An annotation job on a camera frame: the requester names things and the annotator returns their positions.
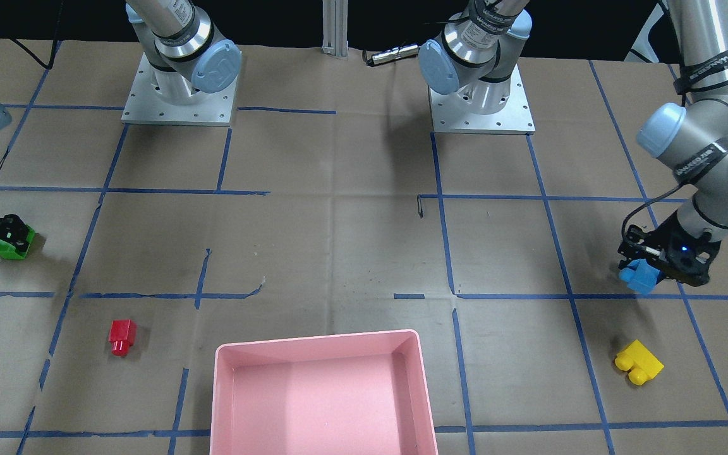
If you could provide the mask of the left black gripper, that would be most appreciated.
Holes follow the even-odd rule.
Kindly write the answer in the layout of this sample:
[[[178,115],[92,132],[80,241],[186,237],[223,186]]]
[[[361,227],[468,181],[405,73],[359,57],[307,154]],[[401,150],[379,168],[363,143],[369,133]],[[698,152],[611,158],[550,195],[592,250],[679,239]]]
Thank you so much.
[[[710,230],[694,237],[673,214],[653,231],[644,231],[634,224],[624,228],[618,253],[624,257],[622,261],[645,259],[664,274],[662,281],[670,279],[701,287],[710,282],[710,266],[719,250],[720,243],[712,241]]]

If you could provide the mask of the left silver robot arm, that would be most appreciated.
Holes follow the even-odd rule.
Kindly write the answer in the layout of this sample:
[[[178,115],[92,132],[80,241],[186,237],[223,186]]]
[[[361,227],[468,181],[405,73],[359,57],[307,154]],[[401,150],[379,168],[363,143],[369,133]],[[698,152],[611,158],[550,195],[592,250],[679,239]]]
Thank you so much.
[[[430,90],[458,94],[509,74],[531,32],[525,1],[471,1],[419,48]],[[666,279],[691,287],[710,281],[710,266],[728,235],[728,1],[665,1],[679,47],[674,89],[690,106],[667,103],[636,141],[669,167],[676,189],[696,193],[653,231],[621,225],[619,278],[647,294]]]

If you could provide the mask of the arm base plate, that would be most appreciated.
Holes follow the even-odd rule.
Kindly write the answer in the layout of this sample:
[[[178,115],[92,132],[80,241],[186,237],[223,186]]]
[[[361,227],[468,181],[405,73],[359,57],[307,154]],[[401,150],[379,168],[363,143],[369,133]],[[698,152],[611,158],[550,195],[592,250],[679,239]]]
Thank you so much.
[[[154,68],[142,55],[121,120],[142,126],[228,127],[239,78],[220,92],[195,89],[176,72]]]
[[[429,88],[428,101],[436,133],[532,135],[537,130],[518,66],[500,83],[477,80],[453,94]]]

